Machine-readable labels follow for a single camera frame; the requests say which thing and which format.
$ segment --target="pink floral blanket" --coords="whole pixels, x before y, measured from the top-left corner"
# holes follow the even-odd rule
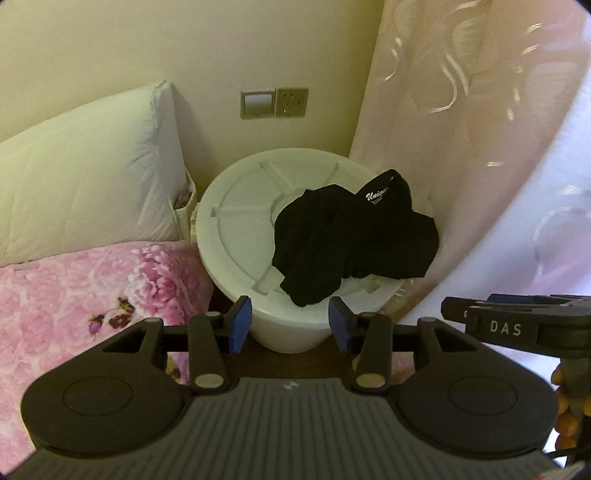
[[[33,452],[20,402],[38,377],[146,317],[179,325],[213,284],[188,242],[128,242],[0,268],[0,472]],[[173,354],[186,381],[186,356]]]

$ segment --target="gray ribbed surface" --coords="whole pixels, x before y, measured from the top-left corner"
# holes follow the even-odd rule
[[[243,379],[196,399],[143,450],[107,460],[35,453],[10,480],[532,480],[554,464],[457,458],[409,434],[388,403],[339,379]]]

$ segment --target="pink curtain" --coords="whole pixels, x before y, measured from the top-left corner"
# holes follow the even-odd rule
[[[441,238],[387,313],[591,295],[590,38],[574,0],[386,0],[350,157],[398,170]],[[505,353],[544,377],[556,364]]]

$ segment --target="wall socket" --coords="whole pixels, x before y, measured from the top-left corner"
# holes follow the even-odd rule
[[[304,116],[307,88],[278,88],[275,93],[275,116]]]

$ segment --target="metal screw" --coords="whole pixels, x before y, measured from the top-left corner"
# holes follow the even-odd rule
[[[361,374],[355,381],[362,388],[380,388],[386,384],[386,379],[380,374]]]
[[[195,379],[195,385],[201,388],[219,388],[223,382],[223,377],[218,374],[202,374]]]

